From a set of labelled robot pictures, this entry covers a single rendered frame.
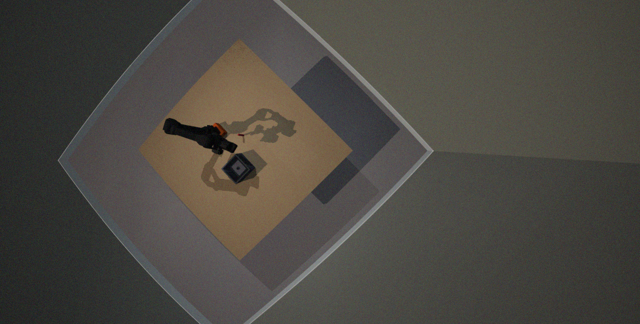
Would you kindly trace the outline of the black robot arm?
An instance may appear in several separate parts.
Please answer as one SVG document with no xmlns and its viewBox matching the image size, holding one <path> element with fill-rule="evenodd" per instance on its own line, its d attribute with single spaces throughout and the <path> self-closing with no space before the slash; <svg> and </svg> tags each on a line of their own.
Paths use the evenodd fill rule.
<svg viewBox="0 0 640 324">
<path fill-rule="evenodd" d="M 196 141 L 199 146 L 206 149 L 212 149 L 211 152 L 216 155 L 222 155 L 223 150 L 229 151 L 233 149 L 233 142 L 227 141 L 212 134 L 214 131 L 220 134 L 217 126 L 206 125 L 202 128 L 198 126 L 183 125 L 175 119 L 167 118 L 164 122 L 163 131 L 169 135 L 178 135 Z M 212 147 L 213 146 L 213 147 Z"/>
</svg>

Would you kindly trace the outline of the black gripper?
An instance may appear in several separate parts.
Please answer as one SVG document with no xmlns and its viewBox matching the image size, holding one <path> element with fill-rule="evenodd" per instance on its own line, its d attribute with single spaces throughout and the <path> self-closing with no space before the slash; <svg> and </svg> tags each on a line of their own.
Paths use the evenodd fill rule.
<svg viewBox="0 0 640 324">
<path fill-rule="evenodd" d="M 220 134 L 218 134 L 218 133 L 217 133 L 217 132 L 215 132 L 215 131 L 214 131 L 214 132 L 212 132 L 212 134 L 213 134 L 213 135 L 217 135 L 217 136 L 218 136 L 218 137 L 220 137 L 221 139 L 227 140 L 226 138 L 223 138 Z M 230 152 L 231 152 L 231 153 L 233 153 L 233 152 L 237 149 L 237 147 L 238 147 L 238 146 L 237 146 L 237 144 L 235 144 L 235 143 L 233 142 L 233 146 L 232 146 L 232 149 L 230 150 Z"/>
</svg>

